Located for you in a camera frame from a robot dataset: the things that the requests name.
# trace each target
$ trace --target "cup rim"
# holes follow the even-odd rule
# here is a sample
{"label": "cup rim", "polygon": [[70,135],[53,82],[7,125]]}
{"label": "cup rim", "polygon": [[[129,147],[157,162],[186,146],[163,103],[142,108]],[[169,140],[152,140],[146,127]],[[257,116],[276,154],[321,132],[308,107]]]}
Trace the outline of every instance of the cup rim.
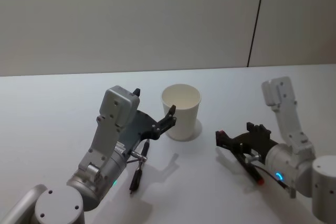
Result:
{"label": "cup rim", "polygon": [[161,102],[162,102],[165,106],[170,107],[170,106],[169,106],[167,103],[165,103],[164,100],[163,100],[163,97],[162,97],[162,96],[163,96],[164,91],[165,91],[167,88],[170,88],[170,87],[172,87],[172,86],[176,86],[176,85],[189,86],[189,87],[195,89],[195,90],[197,91],[197,93],[199,94],[199,100],[198,100],[198,102],[197,102],[194,106],[187,107],[187,108],[182,108],[182,109],[179,109],[178,107],[176,107],[176,110],[189,110],[189,109],[192,109],[192,108],[194,108],[194,107],[196,107],[196,106],[198,106],[198,105],[200,104],[200,102],[201,102],[201,100],[202,100],[202,95],[201,95],[200,91],[199,91],[197,88],[195,88],[194,86],[191,86],[191,85],[189,85],[189,84],[185,84],[185,83],[176,83],[176,84],[173,84],[173,85],[170,85],[170,86],[166,87],[166,88],[162,91],[162,93],[161,93]]}

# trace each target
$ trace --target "table surface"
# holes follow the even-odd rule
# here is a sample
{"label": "table surface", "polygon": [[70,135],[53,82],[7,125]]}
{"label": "table surface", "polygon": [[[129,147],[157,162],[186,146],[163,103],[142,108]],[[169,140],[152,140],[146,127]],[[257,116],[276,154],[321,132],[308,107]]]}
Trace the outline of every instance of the table surface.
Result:
{"label": "table surface", "polygon": [[236,136],[249,121],[283,142],[260,87],[281,76],[292,79],[317,156],[335,154],[336,65],[1,77],[0,219],[31,187],[57,187],[71,177],[92,141],[106,89],[141,88],[139,110],[159,120],[163,89],[187,83],[202,94],[197,138],[151,141],[139,191],[130,197],[136,164],[129,164],[86,222],[319,223],[310,199],[289,199],[265,175],[266,183],[255,185],[230,152],[216,148],[215,131]]}

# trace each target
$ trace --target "blue led light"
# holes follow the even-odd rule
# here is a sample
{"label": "blue led light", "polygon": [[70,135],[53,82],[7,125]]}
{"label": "blue led light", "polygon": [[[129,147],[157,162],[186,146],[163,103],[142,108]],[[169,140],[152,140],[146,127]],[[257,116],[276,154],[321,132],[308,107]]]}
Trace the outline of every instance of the blue led light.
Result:
{"label": "blue led light", "polygon": [[283,181],[283,176],[281,173],[275,173],[275,175],[279,178],[279,180]]}

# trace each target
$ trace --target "white wall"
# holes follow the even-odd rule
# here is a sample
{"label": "white wall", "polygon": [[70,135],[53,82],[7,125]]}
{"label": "white wall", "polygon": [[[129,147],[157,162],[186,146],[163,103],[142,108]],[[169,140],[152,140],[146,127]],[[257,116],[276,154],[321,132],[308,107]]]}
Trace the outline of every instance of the white wall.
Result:
{"label": "white wall", "polygon": [[246,66],[259,0],[0,0],[0,76]]}
{"label": "white wall", "polygon": [[336,0],[262,0],[250,66],[336,63]]}

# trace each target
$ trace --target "white paper cup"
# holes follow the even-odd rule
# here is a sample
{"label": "white paper cup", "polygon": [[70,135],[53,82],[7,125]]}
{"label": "white paper cup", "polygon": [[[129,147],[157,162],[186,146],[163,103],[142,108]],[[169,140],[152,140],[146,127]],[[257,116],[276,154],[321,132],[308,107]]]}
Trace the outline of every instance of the white paper cup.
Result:
{"label": "white paper cup", "polygon": [[165,114],[172,105],[176,106],[176,125],[166,132],[167,135],[178,141],[188,140],[195,130],[198,105],[201,102],[200,92],[193,86],[175,84],[167,87],[161,98]]}

